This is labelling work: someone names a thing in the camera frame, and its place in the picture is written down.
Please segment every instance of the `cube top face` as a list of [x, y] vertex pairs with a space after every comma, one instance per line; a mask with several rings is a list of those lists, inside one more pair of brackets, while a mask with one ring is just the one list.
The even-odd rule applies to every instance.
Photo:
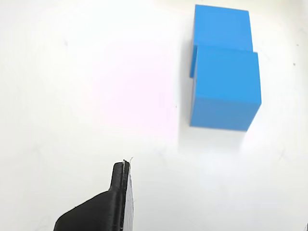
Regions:
[[199, 46], [196, 98], [261, 104], [257, 53]]
[[253, 51], [249, 12], [196, 5], [193, 43]]

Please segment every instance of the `cube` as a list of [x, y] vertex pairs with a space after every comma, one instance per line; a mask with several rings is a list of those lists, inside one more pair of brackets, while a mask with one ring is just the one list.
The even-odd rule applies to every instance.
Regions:
[[190, 77], [194, 76], [199, 45], [252, 52], [249, 12], [196, 5]]
[[198, 47], [191, 126], [247, 131], [260, 105], [257, 53]]

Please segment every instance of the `white table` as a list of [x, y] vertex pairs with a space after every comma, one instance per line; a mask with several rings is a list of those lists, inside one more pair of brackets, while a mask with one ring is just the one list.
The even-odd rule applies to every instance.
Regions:
[[[0, 227], [52, 231], [132, 160], [134, 231], [302, 231], [307, 0], [2, 0]], [[250, 11], [263, 104], [190, 128], [194, 4]]]

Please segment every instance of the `blue cube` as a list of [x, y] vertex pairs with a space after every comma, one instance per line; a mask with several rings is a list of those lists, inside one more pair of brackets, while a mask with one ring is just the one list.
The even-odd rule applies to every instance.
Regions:
[[198, 47], [191, 126], [247, 131], [260, 105], [257, 53]]
[[253, 51], [249, 12], [212, 6], [195, 6], [192, 65], [194, 76], [199, 45]]

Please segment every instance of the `cube side face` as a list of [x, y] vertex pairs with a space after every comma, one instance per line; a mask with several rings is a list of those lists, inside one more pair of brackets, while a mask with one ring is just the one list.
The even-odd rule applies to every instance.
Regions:
[[192, 64], [191, 64], [191, 71], [190, 71], [190, 78], [194, 77], [194, 71], [196, 67], [196, 59], [197, 59], [197, 46], [193, 45], [192, 46]]
[[199, 98], [261, 104], [257, 53], [199, 46]]
[[260, 104], [204, 99], [194, 101], [191, 126], [247, 131]]
[[249, 12], [196, 5], [193, 43], [253, 51]]

